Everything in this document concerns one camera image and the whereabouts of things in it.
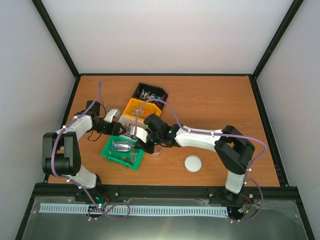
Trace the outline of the clear plastic cup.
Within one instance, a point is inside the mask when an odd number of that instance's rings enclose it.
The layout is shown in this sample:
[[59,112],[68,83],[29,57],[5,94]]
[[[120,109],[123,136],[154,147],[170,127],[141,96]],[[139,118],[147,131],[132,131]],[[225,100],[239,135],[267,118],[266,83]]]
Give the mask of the clear plastic cup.
[[154,151],[153,151],[153,153],[151,154],[151,156],[152,156],[153,158],[160,157],[161,154],[163,153],[164,149],[165,149],[164,147],[162,147],[162,146],[160,146],[160,145],[156,145],[156,146],[154,147]]

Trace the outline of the white translucent plastic bin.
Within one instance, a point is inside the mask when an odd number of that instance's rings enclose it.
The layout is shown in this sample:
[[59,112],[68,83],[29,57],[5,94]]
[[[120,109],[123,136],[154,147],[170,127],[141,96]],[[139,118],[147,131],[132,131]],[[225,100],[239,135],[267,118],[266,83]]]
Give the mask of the white translucent plastic bin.
[[133,138],[133,135],[131,134],[131,127],[135,125],[136,118],[131,115],[122,114],[119,117],[118,122],[121,123],[122,126],[125,128],[125,131],[122,134],[122,136],[124,136],[125,138],[129,138],[129,139],[135,139],[135,138]]

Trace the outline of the silver metal scoop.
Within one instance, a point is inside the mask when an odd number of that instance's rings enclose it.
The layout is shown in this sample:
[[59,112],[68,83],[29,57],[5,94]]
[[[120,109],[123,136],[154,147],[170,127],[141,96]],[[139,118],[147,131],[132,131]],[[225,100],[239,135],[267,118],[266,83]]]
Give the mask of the silver metal scoop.
[[131,141],[115,141],[111,144],[110,150],[114,152],[127,153],[134,148]]

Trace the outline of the green plastic bin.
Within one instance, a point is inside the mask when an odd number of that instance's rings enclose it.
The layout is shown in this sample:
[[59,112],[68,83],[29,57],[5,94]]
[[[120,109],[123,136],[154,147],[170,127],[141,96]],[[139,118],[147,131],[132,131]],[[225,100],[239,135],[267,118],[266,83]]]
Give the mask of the green plastic bin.
[[132,148],[127,152],[115,151],[112,148],[116,142],[128,141],[134,145],[135,141],[125,136],[110,136],[100,155],[109,162],[123,165],[125,168],[138,170],[145,152],[142,149]]

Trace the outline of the yellow plastic bin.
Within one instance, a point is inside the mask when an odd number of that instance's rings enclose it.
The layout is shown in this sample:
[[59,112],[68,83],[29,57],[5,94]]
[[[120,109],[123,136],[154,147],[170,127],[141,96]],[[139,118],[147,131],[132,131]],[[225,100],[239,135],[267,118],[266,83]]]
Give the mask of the yellow plastic bin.
[[138,116],[138,120],[144,121],[151,114],[155,114],[158,117],[161,115],[162,110],[152,102],[144,103],[143,100],[137,98],[131,98],[123,111],[123,115],[135,119]]

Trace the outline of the black plastic bin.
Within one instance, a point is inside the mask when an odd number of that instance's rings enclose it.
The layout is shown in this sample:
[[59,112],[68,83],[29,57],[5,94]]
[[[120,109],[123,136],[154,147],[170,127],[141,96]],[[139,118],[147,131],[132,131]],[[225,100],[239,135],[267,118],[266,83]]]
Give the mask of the black plastic bin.
[[134,90],[132,98],[142,101],[152,100],[152,103],[156,104],[160,110],[163,110],[165,104],[154,101],[154,99],[166,102],[168,96],[168,93],[163,88],[140,82]]

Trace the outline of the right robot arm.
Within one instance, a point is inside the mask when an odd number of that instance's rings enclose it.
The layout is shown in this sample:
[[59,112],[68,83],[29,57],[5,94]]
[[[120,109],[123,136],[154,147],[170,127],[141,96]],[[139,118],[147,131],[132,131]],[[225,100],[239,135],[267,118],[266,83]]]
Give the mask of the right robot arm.
[[130,128],[130,134],[136,139],[136,149],[149,154],[154,153],[155,146],[194,147],[213,151],[227,169],[224,194],[230,199],[240,194],[255,147],[235,127],[227,125],[224,129],[204,130],[178,123],[169,125],[155,114],[149,115],[143,124],[144,128],[137,124]]

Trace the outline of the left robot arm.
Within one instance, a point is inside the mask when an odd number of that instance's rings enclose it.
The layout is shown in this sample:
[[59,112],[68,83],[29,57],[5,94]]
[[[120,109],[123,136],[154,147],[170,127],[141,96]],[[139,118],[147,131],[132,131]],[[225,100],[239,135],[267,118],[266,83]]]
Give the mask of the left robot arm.
[[120,110],[110,109],[100,117],[100,107],[99,102],[88,101],[86,109],[77,112],[70,123],[42,137],[43,172],[87,189],[86,195],[95,202],[103,198],[104,188],[100,177],[82,165],[78,141],[89,131],[109,136],[120,136],[125,132],[124,126],[114,121]]

